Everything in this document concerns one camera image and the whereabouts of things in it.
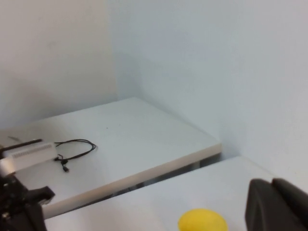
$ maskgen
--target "white wall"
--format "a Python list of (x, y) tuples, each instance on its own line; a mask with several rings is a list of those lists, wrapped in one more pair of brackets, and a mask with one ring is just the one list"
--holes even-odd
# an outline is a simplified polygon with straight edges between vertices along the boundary
[(0, 2), (0, 128), (117, 99), (102, 0)]
[(139, 96), (308, 191), (307, 0), (109, 0), (121, 98)]

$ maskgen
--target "yellow ball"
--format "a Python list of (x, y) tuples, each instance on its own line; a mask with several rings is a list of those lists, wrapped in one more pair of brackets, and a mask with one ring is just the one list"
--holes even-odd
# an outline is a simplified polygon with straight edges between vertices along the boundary
[(178, 226), (180, 231), (228, 231), (227, 223), (221, 215), (203, 208), (184, 213)]

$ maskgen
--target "white table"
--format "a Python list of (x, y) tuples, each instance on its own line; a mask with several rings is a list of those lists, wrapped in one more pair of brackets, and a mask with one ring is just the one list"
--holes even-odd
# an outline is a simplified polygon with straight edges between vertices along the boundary
[[(1, 134), (0, 141), (6, 136), (22, 141), (83, 138), (98, 145), (95, 152), (70, 161), (69, 173), (53, 161), (17, 173), (29, 189), (48, 185), (55, 192), (55, 198), (44, 207), (46, 218), (221, 152), (220, 143), (208, 134), (136, 98), (44, 119)], [(86, 144), (65, 144), (59, 153), (69, 157), (89, 148)]]
[(209, 208), (245, 231), (249, 181), (272, 175), (242, 157), (225, 160), (45, 221), (48, 231), (177, 231), (180, 216)]

